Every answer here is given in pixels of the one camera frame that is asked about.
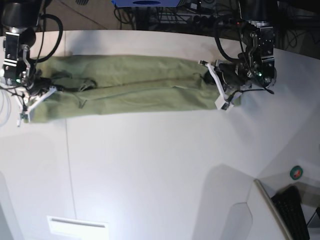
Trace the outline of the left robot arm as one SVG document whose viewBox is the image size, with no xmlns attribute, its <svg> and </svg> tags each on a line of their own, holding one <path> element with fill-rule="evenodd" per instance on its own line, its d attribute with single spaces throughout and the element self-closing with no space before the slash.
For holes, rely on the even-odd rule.
<svg viewBox="0 0 320 240">
<path fill-rule="evenodd" d="M 278 5 L 275 0 L 239 0 L 238 8 L 218 16 L 213 24 L 214 40 L 223 61 L 213 64 L 224 91 L 246 92 L 253 85 L 260 91 L 269 89 L 276 80 L 274 57 L 275 17 Z M 240 53 L 229 56 L 222 47 L 221 34 L 234 30 L 238 36 Z"/>
</svg>

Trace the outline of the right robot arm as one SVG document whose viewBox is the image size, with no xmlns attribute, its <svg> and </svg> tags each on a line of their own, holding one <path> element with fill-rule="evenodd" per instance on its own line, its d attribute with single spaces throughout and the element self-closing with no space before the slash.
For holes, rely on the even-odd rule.
<svg viewBox="0 0 320 240">
<path fill-rule="evenodd" d="M 37 65 L 54 55 L 63 36 L 61 20 L 46 9 L 50 0 L 5 0 L 1 23 L 7 29 L 3 39 L 4 60 L 0 70 L 1 81 L 11 89 L 25 90 L 30 96 L 49 91 L 50 79 L 41 77 Z M 58 37 L 53 49 L 45 57 L 30 57 L 31 47 L 36 43 L 36 28 L 40 21 L 49 19 L 57 23 Z"/>
</svg>

